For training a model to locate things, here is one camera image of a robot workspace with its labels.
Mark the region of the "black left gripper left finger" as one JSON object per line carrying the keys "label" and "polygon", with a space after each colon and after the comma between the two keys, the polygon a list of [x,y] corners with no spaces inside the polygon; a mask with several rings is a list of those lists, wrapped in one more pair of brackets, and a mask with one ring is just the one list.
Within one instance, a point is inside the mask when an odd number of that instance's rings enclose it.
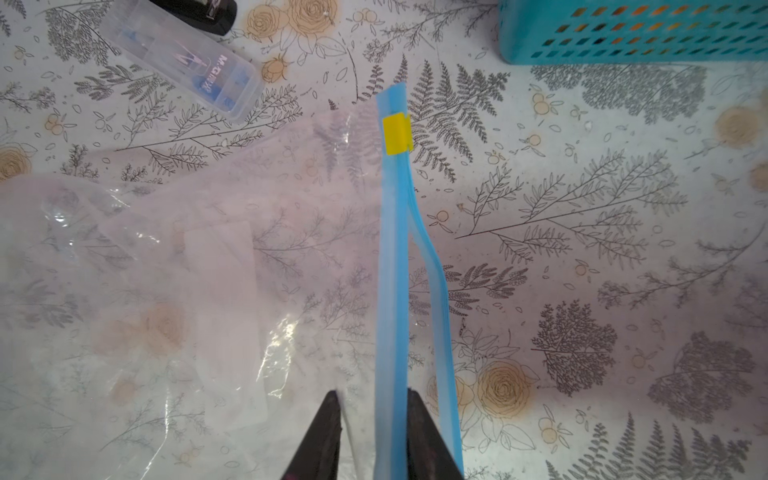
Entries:
{"label": "black left gripper left finger", "polygon": [[342,415],[338,394],[329,391],[281,480],[337,480]]}

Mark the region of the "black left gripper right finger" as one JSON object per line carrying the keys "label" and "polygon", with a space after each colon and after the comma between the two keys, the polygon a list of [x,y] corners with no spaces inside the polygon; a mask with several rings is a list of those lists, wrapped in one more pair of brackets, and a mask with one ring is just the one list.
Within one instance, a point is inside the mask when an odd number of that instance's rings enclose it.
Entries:
{"label": "black left gripper right finger", "polygon": [[409,480],[461,480],[458,466],[421,396],[408,389],[407,473]]}

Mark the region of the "clear zip top bag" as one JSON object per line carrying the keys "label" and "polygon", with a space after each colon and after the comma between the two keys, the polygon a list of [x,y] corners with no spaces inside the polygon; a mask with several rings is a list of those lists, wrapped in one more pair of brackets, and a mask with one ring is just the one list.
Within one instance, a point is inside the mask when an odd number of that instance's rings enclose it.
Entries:
{"label": "clear zip top bag", "polygon": [[1,185],[1,475],[281,479],[325,395],[338,479],[463,475],[446,279],[396,84],[166,185]]}

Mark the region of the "teal plastic basket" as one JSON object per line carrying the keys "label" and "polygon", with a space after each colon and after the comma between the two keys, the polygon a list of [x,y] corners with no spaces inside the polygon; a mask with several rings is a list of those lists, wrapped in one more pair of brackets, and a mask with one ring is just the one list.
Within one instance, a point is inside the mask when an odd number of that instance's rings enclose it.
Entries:
{"label": "teal plastic basket", "polygon": [[764,61],[764,0],[554,0],[499,4],[513,65]]}

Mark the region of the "clear plastic staple box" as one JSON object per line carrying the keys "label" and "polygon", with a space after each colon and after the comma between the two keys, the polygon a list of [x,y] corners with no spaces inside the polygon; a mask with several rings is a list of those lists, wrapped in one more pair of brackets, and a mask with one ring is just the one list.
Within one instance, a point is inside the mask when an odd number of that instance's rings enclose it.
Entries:
{"label": "clear plastic staple box", "polygon": [[113,2],[99,31],[134,63],[233,123],[244,121],[262,92],[256,65],[150,1]]}

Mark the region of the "black stapler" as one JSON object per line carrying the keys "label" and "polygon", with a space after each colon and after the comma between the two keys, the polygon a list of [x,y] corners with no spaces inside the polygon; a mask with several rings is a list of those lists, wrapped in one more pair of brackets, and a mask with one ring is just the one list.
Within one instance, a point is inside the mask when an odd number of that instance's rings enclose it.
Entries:
{"label": "black stapler", "polygon": [[237,17],[235,0],[151,0],[186,24],[217,36],[228,34]]}

